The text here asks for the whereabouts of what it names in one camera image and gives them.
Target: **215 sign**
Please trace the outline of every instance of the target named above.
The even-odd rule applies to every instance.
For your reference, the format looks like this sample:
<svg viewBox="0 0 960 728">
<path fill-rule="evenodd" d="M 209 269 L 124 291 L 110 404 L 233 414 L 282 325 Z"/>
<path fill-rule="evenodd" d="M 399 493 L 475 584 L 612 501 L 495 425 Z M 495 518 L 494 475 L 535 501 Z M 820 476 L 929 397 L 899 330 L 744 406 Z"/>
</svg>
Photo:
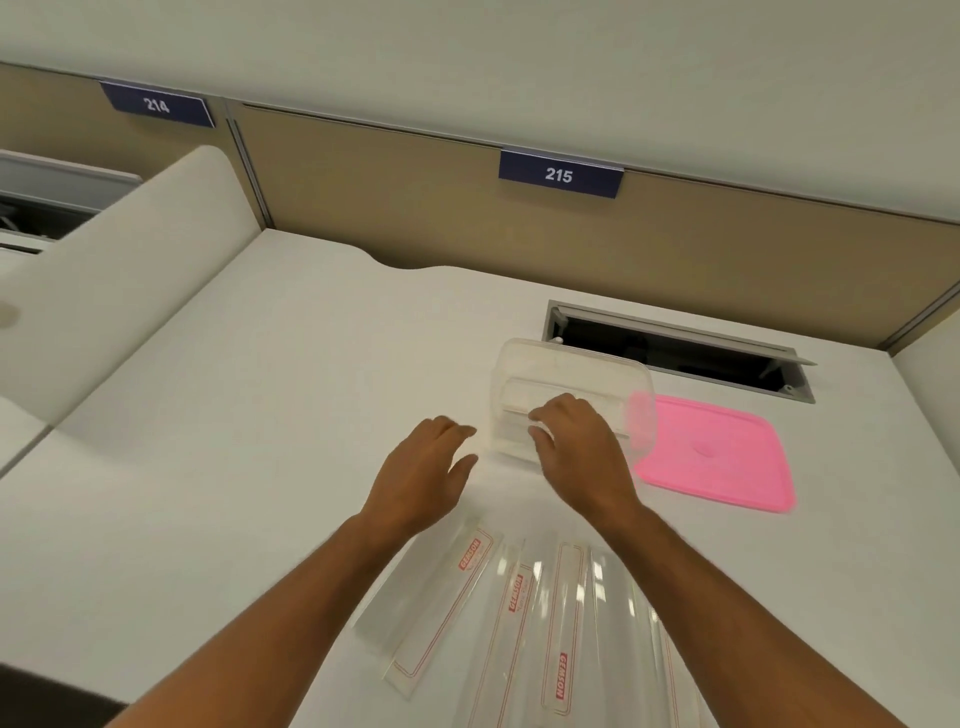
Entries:
<svg viewBox="0 0 960 728">
<path fill-rule="evenodd" d="M 589 159 L 549 157 L 540 152 L 500 150 L 501 180 L 538 184 L 599 197 L 616 197 L 623 167 Z"/>
<path fill-rule="evenodd" d="M 187 96 L 182 93 L 108 81 L 101 81 L 100 87 L 118 111 L 179 121 L 183 124 L 210 129 L 216 126 L 210 115 L 210 109 L 206 107 L 206 99 L 199 96 Z"/>
</svg>

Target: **clear plastic sleeve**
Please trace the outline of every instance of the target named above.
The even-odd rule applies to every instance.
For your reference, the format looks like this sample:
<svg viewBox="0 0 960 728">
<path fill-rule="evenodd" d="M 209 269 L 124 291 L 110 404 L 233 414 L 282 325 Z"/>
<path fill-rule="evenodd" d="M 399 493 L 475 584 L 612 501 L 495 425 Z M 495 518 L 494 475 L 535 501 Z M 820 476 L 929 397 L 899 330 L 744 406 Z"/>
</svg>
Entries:
<svg viewBox="0 0 960 728">
<path fill-rule="evenodd" d="M 693 675 L 686 668 L 683 658 L 677 651 L 677 646 L 673 644 L 663 627 L 663 622 L 653 609 L 650 610 L 650 621 L 656 629 L 663 656 L 670 727 L 706 728 L 706 726 L 716 725 L 707 703 L 693 681 Z"/>
<path fill-rule="evenodd" d="M 588 548 L 559 541 L 544 557 L 542 587 L 529 641 L 533 673 L 527 695 L 528 722 L 538 726 L 570 724 L 575 678 L 584 631 Z"/>
<path fill-rule="evenodd" d="M 455 728 L 501 728 L 521 677 L 520 650 L 538 591 L 540 570 L 530 549 L 505 545 L 497 556 L 485 627 L 453 721 Z"/>
<path fill-rule="evenodd" d="M 414 541 L 354 626 L 368 648 L 386 658 L 383 679 L 405 697 L 413 694 L 501 538 L 474 521 L 451 544 L 450 524 L 438 525 Z"/>
<path fill-rule="evenodd" d="M 597 549 L 590 556 L 606 725 L 669 728 L 659 626 L 620 559 Z"/>
</svg>

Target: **desk surface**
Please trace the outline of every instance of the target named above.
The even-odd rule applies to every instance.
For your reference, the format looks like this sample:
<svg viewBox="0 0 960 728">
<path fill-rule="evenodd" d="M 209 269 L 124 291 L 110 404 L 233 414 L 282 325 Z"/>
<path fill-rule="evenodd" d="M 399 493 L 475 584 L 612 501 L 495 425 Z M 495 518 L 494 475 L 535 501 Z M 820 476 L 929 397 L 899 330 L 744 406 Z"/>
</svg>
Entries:
<svg viewBox="0 0 960 728">
<path fill-rule="evenodd" d="M 499 349 L 540 338 L 550 299 L 819 363 L 813 405 L 654 373 L 662 394 L 774 424 L 792 513 L 643 496 L 908 724 L 960 714 L 960 477 L 885 353 L 461 269 L 391 269 L 277 231 L 0 481 L 0 656 L 136 698 L 354 513 L 419 419 L 485 429 Z M 449 716 L 404 708 L 345 633 L 298 722 L 444 722 L 459 689 L 430 682 L 418 694 L 441 695 L 434 710 Z"/>
<path fill-rule="evenodd" d="M 19 405 L 0 397 L 0 473 L 46 426 Z"/>
</svg>

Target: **left hand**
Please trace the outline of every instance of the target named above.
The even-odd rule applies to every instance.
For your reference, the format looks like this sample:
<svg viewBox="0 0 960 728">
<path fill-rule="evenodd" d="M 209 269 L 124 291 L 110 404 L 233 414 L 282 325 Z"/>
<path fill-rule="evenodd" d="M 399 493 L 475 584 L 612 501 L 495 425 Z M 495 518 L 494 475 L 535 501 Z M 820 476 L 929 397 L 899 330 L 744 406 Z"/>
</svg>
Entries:
<svg viewBox="0 0 960 728">
<path fill-rule="evenodd" d="M 424 420 L 387 455 L 360 511 L 378 538 L 402 546 L 453 510 L 467 485 L 477 456 L 460 458 L 457 449 L 476 433 L 447 417 Z"/>
</svg>

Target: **plastic food container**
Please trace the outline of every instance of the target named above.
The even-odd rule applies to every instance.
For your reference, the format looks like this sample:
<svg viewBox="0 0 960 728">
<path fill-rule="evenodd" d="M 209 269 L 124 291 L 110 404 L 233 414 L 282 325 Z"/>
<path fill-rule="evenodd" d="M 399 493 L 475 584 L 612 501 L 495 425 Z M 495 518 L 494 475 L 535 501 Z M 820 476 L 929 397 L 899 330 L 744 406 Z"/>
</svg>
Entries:
<svg viewBox="0 0 960 728">
<path fill-rule="evenodd" d="M 632 467 L 654 446 L 657 410 L 650 372 L 637 361 L 529 339 L 503 345 L 491 385 L 491 447 L 538 463 L 527 428 L 531 410 L 569 392 L 613 430 Z"/>
</svg>

